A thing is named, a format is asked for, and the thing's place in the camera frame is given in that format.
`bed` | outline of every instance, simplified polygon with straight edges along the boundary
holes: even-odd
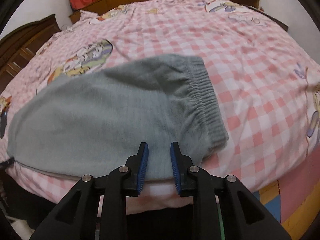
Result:
[[[29,34],[24,26],[16,31],[20,38],[9,34],[1,43],[21,40],[8,45],[12,55],[3,59],[0,70],[1,84],[7,82],[1,96],[12,97],[8,124],[58,66],[103,38],[113,51],[95,71],[163,53],[198,55],[230,136],[226,148],[206,158],[202,167],[216,176],[236,175],[292,239],[305,233],[320,210],[320,73],[279,24],[229,0],[151,0],[103,15],[83,11],[62,32],[53,16],[31,25],[38,31]],[[0,161],[8,159],[7,139],[5,133],[0,140]],[[22,188],[54,203],[76,182],[17,163],[6,172]],[[127,198],[127,214],[191,203],[178,197],[172,180],[150,181],[139,198]]]

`gingham pattern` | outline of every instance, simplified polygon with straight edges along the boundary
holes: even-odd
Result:
[[[203,162],[211,174],[236,175],[257,190],[298,165],[314,147],[307,141],[307,112],[313,112],[307,80],[294,73],[299,63],[312,73],[309,87],[319,80],[319,65],[276,23],[257,12],[207,13],[212,0],[153,0],[133,3],[128,13],[98,24],[83,15],[71,29],[56,34],[46,51],[38,53],[7,86],[12,95],[8,124],[34,95],[37,86],[81,47],[107,39],[113,52],[103,68],[163,53],[203,58],[219,101],[230,139],[226,148]],[[158,13],[149,13],[157,8]],[[229,14],[258,18],[267,26],[230,19]],[[0,160],[8,158],[6,133]],[[26,190],[58,202],[75,181],[40,174],[15,163],[7,170]],[[172,181],[148,183],[139,198],[130,198],[127,213],[190,203],[178,198]]]

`gray fabric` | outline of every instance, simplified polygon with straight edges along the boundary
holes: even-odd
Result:
[[[146,142],[146,179],[167,179],[173,141],[200,165],[227,140],[202,59],[162,55],[58,77],[14,116],[8,155],[41,171],[98,177]]]

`white wall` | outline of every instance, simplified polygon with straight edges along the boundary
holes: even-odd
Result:
[[[292,38],[320,64],[320,31],[298,0],[261,0],[260,6],[288,25]]]
[[[72,14],[70,0],[24,0],[8,21],[0,39],[26,23],[41,20],[51,14],[56,15],[60,29],[72,25],[68,17]]]

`bed sheet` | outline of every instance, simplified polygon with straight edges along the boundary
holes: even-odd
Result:
[[[84,71],[79,67],[88,56],[83,50],[102,40],[112,44],[110,55]],[[90,73],[163,53],[204,60],[230,136],[224,149],[203,160],[210,174],[234,174],[255,191],[296,167],[318,145],[319,65],[275,22],[228,0],[152,0],[102,16],[83,12],[7,86],[2,96],[12,96],[8,124],[57,73]],[[8,158],[7,134],[0,140],[0,161]],[[76,182],[18,163],[7,173],[55,203]],[[191,202],[178,197],[173,180],[147,182],[140,197],[127,198],[127,213]]]

